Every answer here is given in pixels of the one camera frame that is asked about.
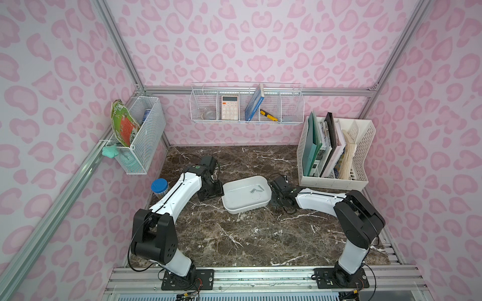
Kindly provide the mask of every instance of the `white desk organizer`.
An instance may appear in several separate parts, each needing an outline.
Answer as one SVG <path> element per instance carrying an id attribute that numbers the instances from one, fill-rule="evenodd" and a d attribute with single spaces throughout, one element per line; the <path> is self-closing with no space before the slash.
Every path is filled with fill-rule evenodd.
<path id="1" fill-rule="evenodd" d="M 272 121 L 260 114 L 259 110 L 251 121 L 246 121 L 244 110 L 259 83 L 251 82 L 207 82 L 193 83 L 189 99 L 191 119 L 199 123 L 261 123 L 261 124 L 300 124 L 303 122 L 305 100 L 300 84 L 263 83 L 265 98 L 260 108 L 278 119 Z M 221 119 L 221 96 L 237 95 L 239 100 L 239 120 Z M 203 119 L 204 110 L 216 110 L 216 120 Z"/>
<path id="2" fill-rule="evenodd" d="M 372 144 L 373 138 L 375 137 L 375 126 L 373 126 L 373 122 L 371 120 L 335 118 L 335 121 L 337 120 L 340 121 L 342 130 L 348 131 L 353 122 L 355 122 L 358 126 L 358 133 L 356 133 L 356 131 L 348 132 L 357 145 L 357 149 L 353 157 L 353 164 L 351 166 L 351 180 L 335 179 L 333 172 L 330 174 L 330 178 L 305 177 L 303 175 L 303 151 L 305 149 L 306 135 L 308 132 L 308 118 L 306 118 L 303 131 L 301 133 L 301 139 L 298 144 L 298 150 L 296 151 L 298 161 L 298 179 L 300 186 L 341 190 L 354 189 L 361 191 L 368 184 L 368 178 L 366 176 L 363 163 L 368 153 L 368 149 Z M 317 121 L 322 122 L 324 121 L 324 118 L 317 117 Z"/>
<path id="3" fill-rule="evenodd" d="M 161 103 L 157 97 L 139 96 L 129 108 L 129 112 L 141 124 L 144 111 L 148 109 L 151 112 L 132 141 L 131 146 L 117 147 L 119 154 L 115 156 L 115 159 L 127 174 L 147 174 L 166 127 Z M 114 141 L 110 143 L 111 145 L 118 142 L 114 136 L 112 137 Z"/>

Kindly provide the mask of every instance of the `wire basket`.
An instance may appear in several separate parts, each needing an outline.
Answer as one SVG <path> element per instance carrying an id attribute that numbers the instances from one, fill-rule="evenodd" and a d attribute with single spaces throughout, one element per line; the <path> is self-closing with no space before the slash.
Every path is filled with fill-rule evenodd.
<path id="1" fill-rule="evenodd" d="M 166 127 L 166 120 L 159 98 L 139 96 L 134 101 L 129 112 L 140 124 L 145 110 L 151 110 L 151 112 L 132 141 L 131 146 L 117 147 L 119 154 L 115 156 L 115 159 L 127 174 L 147 174 Z"/>
<path id="2" fill-rule="evenodd" d="M 305 100 L 302 93 L 302 85 L 299 84 L 278 84 L 280 86 L 273 87 L 273 83 L 263 83 L 265 90 L 265 98 L 260 108 L 273 115 L 278 121 L 273 121 L 260 111 L 257 111 L 250 121 L 246 121 L 244 110 L 249 104 L 258 83 L 239 83 L 241 85 L 250 84 L 252 86 L 238 86 L 238 83 L 219 83 L 219 86 L 205 86 L 206 83 L 197 83 L 201 86 L 192 86 L 192 93 L 189 99 L 191 107 L 191 119 L 194 122 L 206 123 L 270 123 L 270 124 L 300 124 L 303 122 L 303 114 L 305 108 Z M 238 120 L 222 120 L 221 119 L 221 102 L 222 96 L 238 97 Z M 216 119 L 206 118 L 206 112 L 216 111 Z"/>

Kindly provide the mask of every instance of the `marble tabletop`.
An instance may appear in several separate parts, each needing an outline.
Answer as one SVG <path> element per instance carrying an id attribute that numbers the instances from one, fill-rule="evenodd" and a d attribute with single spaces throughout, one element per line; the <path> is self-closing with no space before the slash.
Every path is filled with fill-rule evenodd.
<path id="1" fill-rule="evenodd" d="M 274 179 L 280 173 L 298 185 L 296 146 L 192 146 L 170 147 L 160 178 L 170 187 L 196 156 L 217 158 L 223 183 L 261 175 Z M 327 189 L 314 188 L 326 192 Z M 154 196 L 152 204 L 158 200 Z M 196 266 L 334 265 L 345 246 L 338 219 L 313 210 L 296 212 L 266 207 L 230 214 L 220 197 L 200 202 L 197 196 L 187 203 L 176 221 L 179 249 Z M 389 264 L 383 246 L 372 249 L 368 264 Z M 150 263 L 136 256 L 133 266 Z"/>

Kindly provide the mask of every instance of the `white robotic arm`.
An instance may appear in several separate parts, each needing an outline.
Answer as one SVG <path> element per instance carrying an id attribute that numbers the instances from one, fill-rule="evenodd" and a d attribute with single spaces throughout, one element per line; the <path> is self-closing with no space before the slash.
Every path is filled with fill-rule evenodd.
<path id="1" fill-rule="evenodd" d="M 316 210 L 338 218 L 347 241 L 333 271 L 324 280 L 332 277 L 339 286 L 349 287 L 353 279 L 358 279 L 358 273 L 363 272 L 361 266 L 370 244 L 385 226 L 380 213 L 356 190 L 346 194 L 320 192 L 292 186 L 282 176 L 272 181 L 270 186 L 274 205 Z"/>
<path id="2" fill-rule="evenodd" d="M 217 160 L 205 156 L 199 164 L 184 168 L 171 190 L 149 210 L 139 209 L 134 215 L 131 253 L 154 262 L 192 283 L 196 276 L 191 259 L 177 248 L 175 222 L 191 197 L 199 200 L 223 195 L 219 180 L 213 180 Z"/>
<path id="3" fill-rule="evenodd" d="M 158 262 L 184 283 L 194 282 L 196 269 L 191 259 L 177 248 L 175 221 L 196 192 L 201 201 L 224 194 L 221 182 L 212 177 L 216 164 L 214 157 L 205 156 L 199 164 L 184 168 L 179 180 L 158 203 L 149 210 L 140 209 L 134 215 L 131 253 Z M 317 275 L 315 269 L 319 288 L 334 288 L 320 287 L 322 282 L 331 285 L 335 282 L 347 288 L 354 285 L 353 279 L 362 278 L 363 259 L 371 242 L 385 226 L 385 220 L 366 198 L 354 190 L 331 194 L 293 186 L 282 176 L 270 182 L 270 186 L 273 205 L 325 212 L 340 221 L 347 237 L 345 249 L 332 271 Z"/>

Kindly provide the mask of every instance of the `calculator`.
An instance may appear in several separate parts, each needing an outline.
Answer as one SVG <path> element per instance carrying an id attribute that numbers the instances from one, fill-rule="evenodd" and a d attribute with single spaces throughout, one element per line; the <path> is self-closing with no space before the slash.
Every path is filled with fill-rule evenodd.
<path id="1" fill-rule="evenodd" d="M 221 119 L 222 120 L 239 120 L 237 95 L 221 96 Z"/>

